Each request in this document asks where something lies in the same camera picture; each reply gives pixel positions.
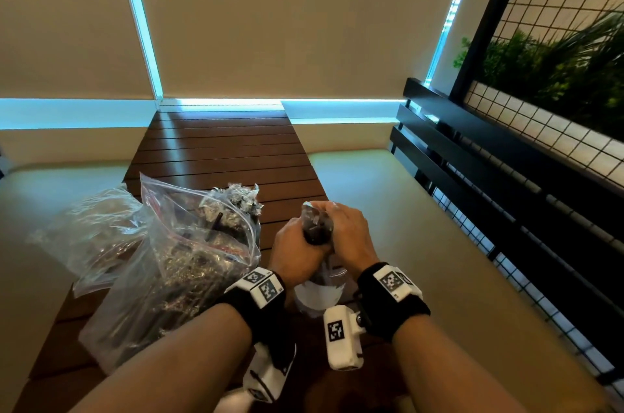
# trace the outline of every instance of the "wooden table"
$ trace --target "wooden table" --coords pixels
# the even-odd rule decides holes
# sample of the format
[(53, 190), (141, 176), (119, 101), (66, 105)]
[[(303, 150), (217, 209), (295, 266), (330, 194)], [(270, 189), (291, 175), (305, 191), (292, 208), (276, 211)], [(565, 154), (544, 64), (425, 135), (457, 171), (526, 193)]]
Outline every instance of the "wooden table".
[[(140, 197), (140, 173), (192, 189), (225, 187), (230, 182), (260, 185), (264, 203), (261, 264), (266, 264), (276, 233), (300, 215), (301, 204), (326, 199), (315, 170), (284, 111), (157, 113), (145, 133), (124, 181)], [(14, 413), (66, 412), (105, 375), (78, 343), (78, 333), (106, 292), (74, 299), (68, 294), (33, 366)], [(271, 411), (341, 411), (388, 407), (405, 392), (387, 344), (363, 338), (362, 370), (335, 372), (326, 360), (320, 319), (295, 315), (298, 357), (287, 388)], [(232, 379), (240, 385), (246, 364)], [(265, 409), (260, 404), (254, 410)]]

